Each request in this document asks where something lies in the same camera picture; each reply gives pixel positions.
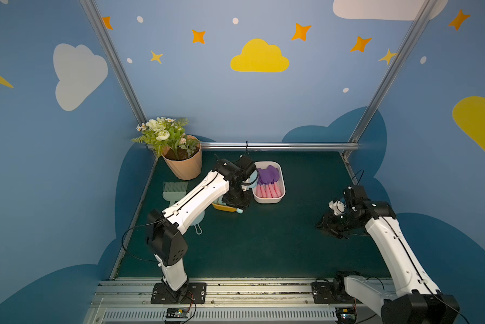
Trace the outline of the white plastic storage box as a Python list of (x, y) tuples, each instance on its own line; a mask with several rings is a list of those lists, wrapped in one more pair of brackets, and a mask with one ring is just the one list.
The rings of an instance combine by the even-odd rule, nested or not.
[(257, 170), (259, 168), (267, 169), (268, 166), (276, 167), (279, 170), (279, 173), (280, 173), (280, 179), (278, 180), (278, 185), (280, 186), (280, 189), (281, 189), (281, 192), (282, 192), (282, 196), (280, 198), (259, 198), (259, 197), (256, 196), (256, 188), (255, 188), (255, 189), (252, 190), (255, 200), (258, 203), (261, 203), (261, 204), (279, 203), (286, 195), (284, 177), (283, 177), (283, 173), (282, 173), (280, 165), (278, 163), (274, 162), (274, 161), (258, 161), (258, 162), (255, 163), (255, 166), (256, 166)]

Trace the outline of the purple square shovel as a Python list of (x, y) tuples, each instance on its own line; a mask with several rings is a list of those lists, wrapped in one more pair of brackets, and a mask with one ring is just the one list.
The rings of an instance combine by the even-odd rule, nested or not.
[(261, 186), (265, 184), (267, 186), (267, 169), (259, 168), (257, 171), (259, 173), (258, 184), (260, 184)]
[(276, 198), (280, 198), (282, 196), (282, 192), (280, 186), (278, 185), (278, 182), (273, 183), (273, 189), (275, 190)]
[(271, 193), (269, 192), (267, 186), (265, 184), (262, 185), (262, 193), (263, 193), (263, 198), (271, 198)]

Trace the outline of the purple pointed shovel pink handle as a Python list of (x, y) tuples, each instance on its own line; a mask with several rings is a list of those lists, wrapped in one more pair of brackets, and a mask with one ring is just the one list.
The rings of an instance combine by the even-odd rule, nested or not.
[(262, 186), (260, 184), (256, 187), (256, 196), (259, 198), (265, 198), (265, 193), (262, 191)]

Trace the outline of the yellow plastic storage box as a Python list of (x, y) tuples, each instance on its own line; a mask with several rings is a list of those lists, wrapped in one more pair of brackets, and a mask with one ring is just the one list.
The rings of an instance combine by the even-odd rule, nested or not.
[(214, 209), (217, 209), (219, 211), (224, 211), (224, 212), (234, 213), (234, 212), (237, 212), (237, 210), (238, 210), (237, 208), (227, 206), (222, 202), (221, 203), (214, 202), (211, 205), (214, 207)]

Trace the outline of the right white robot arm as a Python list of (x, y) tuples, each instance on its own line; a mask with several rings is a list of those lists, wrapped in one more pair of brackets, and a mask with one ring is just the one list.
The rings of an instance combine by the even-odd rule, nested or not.
[(453, 323), (460, 315), (458, 301), (444, 294), (430, 278), (406, 241), (390, 204), (371, 200), (363, 186), (348, 186), (341, 200), (332, 200), (316, 227), (347, 239), (363, 229), (374, 241), (388, 268), (394, 291), (373, 283), (356, 271), (339, 271), (332, 281), (312, 284), (317, 304), (362, 302), (383, 323)]

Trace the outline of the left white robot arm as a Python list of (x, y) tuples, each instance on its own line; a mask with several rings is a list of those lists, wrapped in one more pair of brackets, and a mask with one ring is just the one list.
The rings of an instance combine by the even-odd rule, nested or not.
[(188, 228), (218, 199), (227, 207), (247, 209), (252, 196), (249, 186), (256, 182), (250, 177), (256, 173), (257, 167), (247, 155), (234, 163), (220, 159), (184, 198), (163, 212), (149, 213), (146, 244), (161, 265), (162, 281), (171, 292), (184, 294), (188, 285), (182, 261), (188, 250), (184, 239)]

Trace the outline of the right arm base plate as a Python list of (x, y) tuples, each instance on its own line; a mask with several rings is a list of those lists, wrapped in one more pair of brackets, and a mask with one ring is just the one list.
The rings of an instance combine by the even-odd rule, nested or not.
[(359, 300), (351, 297), (342, 283), (333, 282), (312, 282), (311, 290), (315, 304), (353, 304), (360, 303)]

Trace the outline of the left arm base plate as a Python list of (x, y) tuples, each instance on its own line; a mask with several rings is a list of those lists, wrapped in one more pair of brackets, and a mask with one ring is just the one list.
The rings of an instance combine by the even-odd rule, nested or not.
[(186, 282), (178, 291), (173, 291), (166, 283), (159, 282), (153, 287), (150, 303), (152, 305), (185, 305), (191, 301), (197, 305), (205, 303), (207, 284)]

